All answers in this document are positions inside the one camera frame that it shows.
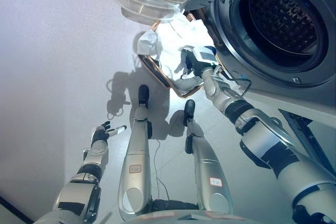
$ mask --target wicker basket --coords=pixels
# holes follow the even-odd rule
[[[186,17],[189,21],[195,20],[195,17],[193,14],[188,13],[186,14]],[[156,22],[152,25],[151,30],[155,31],[157,26],[159,25],[159,22]],[[174,92],[181,98],[188,98],[194,93],[196,93],[203,84],[196,86],[194,89],[190,90],[188,93],[180,93],[179,90],[175,87],[175,85],[172,83],[172,81],[162,72],[160,67],[155,63],[155,61],[150,57],[149,55],[138,55],[141,62],[146,66],[146,68],[150,71],[150,73],[167,89],[172,88]]]

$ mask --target cable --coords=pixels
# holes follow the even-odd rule
[[[160,148],[161,146],[161,142],[159,140],[156,140],[158,142],[158,147],[156,148],[156,151],[155,151],[155,154],[154,154],[154,169],[155,169],[155,174],[156,174],[156,185],[157,185],[157,198],[160,199],[160,191],[159,191],[159,182],[163,185],[164,189],[166,190],[166,194],[167,194],[167,198],[168,200],[169,199],[169,194],[168,194],[168,190],[167,190],[167,187],[165,186],[165,184],[157,177],[157,169],[156,169],[156,164],[155,164],[155,158],[156,158],[156,154],[158,152],[158,149]]]
[[[241,97],[243,97],[247,91],[250,89],[251,85],[252,85],[252,81],[247,79],[247,78],[230,78],[226,72],[222,71],[221,74],[226,78],[228,79],[229,81],[247,81],[248,82],[248,86],[246,87],[246,89],[244,90],[244,92],[242,93]]]

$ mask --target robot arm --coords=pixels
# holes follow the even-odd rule
[[[242,135],[240,146],[259,167],[272,169],[287,192],[298,223],[336,223],[336,178],[323,166],[299,153],[281,123],[255,109],[219,77],[215,56],[187,49],[195,75],[202,77],[206,97]]]
[[[108,163],[107,139],[126,129],[122,126],[109,130],[109,124],[106,122],[96,128],[91,148],[84,150],[84,161],[77,174],[59,193],[53,211],[35,223],[77,224],[96,220],[101,192],[99,182]]]

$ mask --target white laundry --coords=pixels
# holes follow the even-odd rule
[[[187,71],[185,59],[181,59],[181,50],[184,46],[214,46],[203,21],[193,20],[189,22],[181,14],[169,23],[160,23],[155,33],[157,41],[155,41],[151,32],[145,33],[139,39],[138,50],[141,54],[146,52],[146,55],[159,60],[161,70],[174,83],[180,93],[188,93],[201,84],[201,78],[193,74],[181,78]]]

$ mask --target gray floor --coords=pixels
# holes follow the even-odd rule
[[[184,153],[185,100],[144,69],[135,42],[148,27],[126,20],[111,0],[0,0],[0,192],[37,219],[52,208],[77,172],[91,130],[112,118],[128,129],[109,141],[109,164],[96,223],[120,223],[117,193],[140,84],[150,88],[151,158],[170,198],[196,202],[193,157]],[[217,153],[235,214],[265,223],[292,223],[290,202],[272,172],[240,150],[233,125],[206,100],[195,119]],[[257,101],[277,116],[277,108]],[[152,195],[158,198],[153,164]],[[160,187],[160,198],[165,191]]]

